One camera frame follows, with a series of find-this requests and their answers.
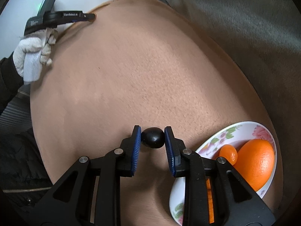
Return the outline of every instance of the black jacket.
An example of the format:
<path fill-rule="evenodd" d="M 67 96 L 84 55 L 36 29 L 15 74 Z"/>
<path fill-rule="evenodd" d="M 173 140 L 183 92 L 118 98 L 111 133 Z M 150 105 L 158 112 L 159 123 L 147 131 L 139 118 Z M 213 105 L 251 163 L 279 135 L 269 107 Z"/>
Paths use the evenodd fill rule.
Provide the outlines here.
<path fill-rule="evenodd" d="M 12 55 L 0 61 L 0 114 L 17 94 L 23 78 Z M 18 213 L 28 213 L 52 183 L 44 168 L 32 129 L 0 135 L 0 187 Z"/>

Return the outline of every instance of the metal screw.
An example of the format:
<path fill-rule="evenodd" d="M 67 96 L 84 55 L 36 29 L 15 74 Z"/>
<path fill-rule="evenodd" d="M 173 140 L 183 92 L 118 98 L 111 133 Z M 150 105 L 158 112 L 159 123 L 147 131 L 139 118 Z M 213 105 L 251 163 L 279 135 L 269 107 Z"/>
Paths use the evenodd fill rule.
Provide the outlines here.
<path fill-rule="evenodd" d="M 192 153 L 192 150 L 191 149 L 183 149 L 183 153 L 185 155 L 190 155 Z"/>
<path fill-rule="evenodd" d="M 217 161 L 221 164 L 225 164 L 227 160 L 224 157 L 219 157 L 219 158 L 217 158 Z"/>
<path fill-rule="evenodd" d="M 80 159 L 79 159 L 79 162 L 80 163 L 86 163 L 88 161 L 88 157 L 87 156 L 82 156 Z"/>
<path fill-rule="evenodd" d="M 114 153 L 115 153 L 116 155 L 121 155 L 121 154 L 123 153 L 123 149 L 117 148 L 117 149 L 114 150 Z"/>

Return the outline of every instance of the beige fabric surface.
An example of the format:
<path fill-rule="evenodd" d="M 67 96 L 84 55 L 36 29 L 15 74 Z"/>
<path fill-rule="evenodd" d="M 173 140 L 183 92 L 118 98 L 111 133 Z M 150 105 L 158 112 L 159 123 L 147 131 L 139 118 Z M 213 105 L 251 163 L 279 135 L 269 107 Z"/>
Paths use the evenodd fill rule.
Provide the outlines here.
<path fill-rule="evenodd" d="M 32 84 L 34 134 L 52 182 L 82 155 L 118 147 L 134 125 L 172 126 L 196 149 L 240 121 L 268 127 L 276 143 L 274 180 L 264 197 L 282 196 L 282 162 L 269 116 L 231 58 L 205 32 L 158 0 L 114 0 L 93 24 L 70 28 L 53 67 Z M 141 148 L 133 178 L 121 179 L 123 225 L 176 225 L 169 213 L 174 179 L 165 148 Z"/>

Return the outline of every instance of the gray fabric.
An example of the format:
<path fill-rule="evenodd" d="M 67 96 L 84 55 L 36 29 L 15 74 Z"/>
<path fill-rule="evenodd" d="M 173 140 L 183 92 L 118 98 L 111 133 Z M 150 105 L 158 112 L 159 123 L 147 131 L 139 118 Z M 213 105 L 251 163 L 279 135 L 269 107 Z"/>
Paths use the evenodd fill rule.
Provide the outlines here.
<path fill-rule="evenodd" d="M 163 0 L 228 53 L 256 89 L 283 159 L 279 213 L 301 184 L 301 15 L 292 0 Z"/>

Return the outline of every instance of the floral plate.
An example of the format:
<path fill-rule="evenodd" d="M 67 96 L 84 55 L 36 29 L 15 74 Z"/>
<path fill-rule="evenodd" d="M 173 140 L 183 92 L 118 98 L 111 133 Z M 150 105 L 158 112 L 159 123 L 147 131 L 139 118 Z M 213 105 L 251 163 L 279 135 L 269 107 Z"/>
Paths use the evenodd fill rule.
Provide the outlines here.
<path fill-rule="evenodd" d="M 257 191 L 257 194 L 260 196 L 260 198 L 263 198 L 273 180 L 277 162 L 275 140 L 265 126 L 253 121 L 235 123 L 213 135 L 205 143 L 203 143 L 196 150 L 196 152 L 202 157 L 216 159 L 219 154 L 219 149 L 222 146 L 231 144 L 237 150 L 239 150 L 246 142 L 251 139 L 268 140 L 274 149 L 275 158 L 272 174 L 266 184 Z M 179 225 L 182 225 L 183 223 L 184 196 L 185 178 L 180 177 L 175 180 L 170 193 L 170 212 L 173 216 L 173 219 Z"/>

